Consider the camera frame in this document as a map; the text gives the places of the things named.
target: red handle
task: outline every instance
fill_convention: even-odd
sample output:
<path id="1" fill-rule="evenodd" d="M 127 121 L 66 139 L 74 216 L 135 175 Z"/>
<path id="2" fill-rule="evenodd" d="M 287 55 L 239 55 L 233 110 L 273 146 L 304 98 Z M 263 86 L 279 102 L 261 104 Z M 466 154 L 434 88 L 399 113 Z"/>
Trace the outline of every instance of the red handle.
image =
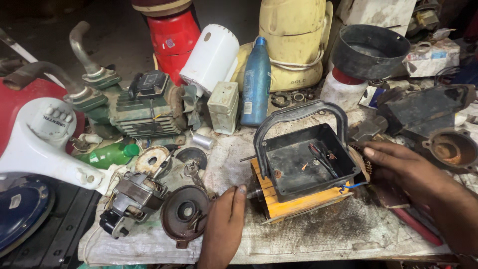
<path id="1" fill-rule="evenodd" d="M 401 220 L 407 223 L 411 228 L 417 231 L 423 238 L 425 238 L 428 242 L 435 244 L 437 246 L 443 245 L 442 240 L 438 238 L 430 229 L 428 229 L 425 225 L 415 219 L 413 216 L 408 214 L 403 208 L 390 208 L 390 211 L 395 213 Z"/>

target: black plastic bowl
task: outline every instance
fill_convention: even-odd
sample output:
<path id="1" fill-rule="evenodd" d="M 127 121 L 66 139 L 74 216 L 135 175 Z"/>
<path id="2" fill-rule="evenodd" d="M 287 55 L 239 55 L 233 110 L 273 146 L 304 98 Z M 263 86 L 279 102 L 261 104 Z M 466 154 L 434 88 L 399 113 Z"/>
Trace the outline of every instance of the black plastic bowl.
<path id="1" fill-rule="evenodd" d="M 332 63 L 354 78 L 386 78 L 401 64 L 409 51 L 410 42 L 392 30 L 354 24 L 340 29 Z"/>

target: screw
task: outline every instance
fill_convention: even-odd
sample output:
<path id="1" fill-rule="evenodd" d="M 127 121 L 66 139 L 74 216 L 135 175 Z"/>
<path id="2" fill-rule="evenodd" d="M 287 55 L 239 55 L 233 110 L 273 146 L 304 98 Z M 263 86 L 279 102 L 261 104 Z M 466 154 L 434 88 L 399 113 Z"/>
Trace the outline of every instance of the screw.
<path id="1" fill-rule="evenodd" d="M 282 177 L 282 172 L 280 172 L 279 170 L 275 170 L 274 176 L 276 179 L 280 179 Z"/>

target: hand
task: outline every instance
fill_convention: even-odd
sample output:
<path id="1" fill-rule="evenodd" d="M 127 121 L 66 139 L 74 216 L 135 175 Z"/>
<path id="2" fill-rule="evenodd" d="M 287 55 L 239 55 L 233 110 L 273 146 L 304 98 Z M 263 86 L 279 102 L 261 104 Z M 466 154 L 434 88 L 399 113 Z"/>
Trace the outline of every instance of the hand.
<path id="1" fill-rule="evenodd" d="M 392 143 L 366 142 L 364 155 L 379 165 L 374 178 L 395 181 L 413 200 L 429 204 L 437 196 L 452 194 L 461 185 L 422 156 Z"/>
<path id="2" fill-rule="evenodd" d="M 207 214 L 198 269 L 224 269 L 236 254 L 244 227 L 246 185 L 225 191 Z"/>

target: black plastic handle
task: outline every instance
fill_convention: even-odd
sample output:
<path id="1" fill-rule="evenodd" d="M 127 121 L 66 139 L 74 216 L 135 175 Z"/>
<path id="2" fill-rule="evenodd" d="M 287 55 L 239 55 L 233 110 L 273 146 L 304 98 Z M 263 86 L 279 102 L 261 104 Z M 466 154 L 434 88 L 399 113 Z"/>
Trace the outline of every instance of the black plastic handle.
<path id="1" fill-rule="evenodd" d="M 134 101 L 136 99 L 136 94 L 138 93 L 138 82 L 140 82 L 143 73 L 137 73 L 134 75 L 133 80 L 131 81 L 130 87 L 128 89 L 128 97 L 130 101 Z"/>
<path id="2" fill-rule="evenodd" d="M 301 105 L 296 105 L 290 108 L 274 111 L 262 122 L 259 128 L 257 128 L 256 134 L 254 135 L 254 149 L 256 151 L 257 161 L 259 163 L 259 168 L 261 169 L 261 175 L 263 177 L 271 178 L 270 172 L 267 169 L 268 164 L 265 148 L 266 145 L 263 144 L 264 137 L 266 136 L 266 133 L 269 131 L 269 129 L 271 129 L 272 126 L 277 123 L 286 123 L 300 120 L 310 115 L 313 115 L 321 110 L 330 111 L 335 116 L 337 120 L 337 136 L 340 139 L 340 142 L 342 143 L 344 149 L 347 149 L 347 115 L 338 105 L 323 100 L 316 100 Z"/>

